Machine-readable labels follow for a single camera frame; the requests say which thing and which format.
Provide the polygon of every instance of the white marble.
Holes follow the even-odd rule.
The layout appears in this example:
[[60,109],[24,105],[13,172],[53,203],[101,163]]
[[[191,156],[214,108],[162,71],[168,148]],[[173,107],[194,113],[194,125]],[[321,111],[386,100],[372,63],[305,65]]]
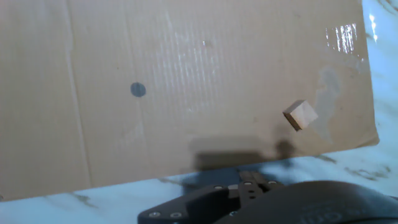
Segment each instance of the white marble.
[[[398,197],[398,0],[363,0],[363,6],[370,34],[368,50],[379,145],[318,158],[242,166],[239,170],[260,170],[285,184],[304,180],[352,182]],[[374,32],[371,18],[376,24]],[[141,211],[178,197],[184,190],[237,181],[237,169],[230,168],[1,202],[0,223],[136,223]]]

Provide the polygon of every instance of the wooden cube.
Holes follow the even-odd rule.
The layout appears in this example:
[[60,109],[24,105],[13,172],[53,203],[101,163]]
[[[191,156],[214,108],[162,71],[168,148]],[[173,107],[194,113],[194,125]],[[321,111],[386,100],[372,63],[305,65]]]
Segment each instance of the wooden cube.
[[306,100],[297,100],[283,114],[296,131],[300,131],[318,118],[317,113]]

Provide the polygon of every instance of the bolt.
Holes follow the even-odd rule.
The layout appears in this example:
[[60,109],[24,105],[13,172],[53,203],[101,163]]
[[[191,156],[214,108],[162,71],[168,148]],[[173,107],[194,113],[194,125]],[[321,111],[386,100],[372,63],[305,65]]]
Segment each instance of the bolt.
[[180,218],[182,216],[182,214],[180,212],[174,212],[171,213],[170,217],[172,218]]
[[160,216],[160,212],[152,212],[149,214],[149,217],[151,218],[155,218],[155,217],[159,217]]

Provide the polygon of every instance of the cardboard box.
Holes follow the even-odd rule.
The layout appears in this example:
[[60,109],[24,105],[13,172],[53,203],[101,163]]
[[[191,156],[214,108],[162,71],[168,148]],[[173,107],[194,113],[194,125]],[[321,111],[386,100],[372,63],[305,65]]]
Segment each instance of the cardboard box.
[[357,0],[0,2],[6,200],[377,142]]

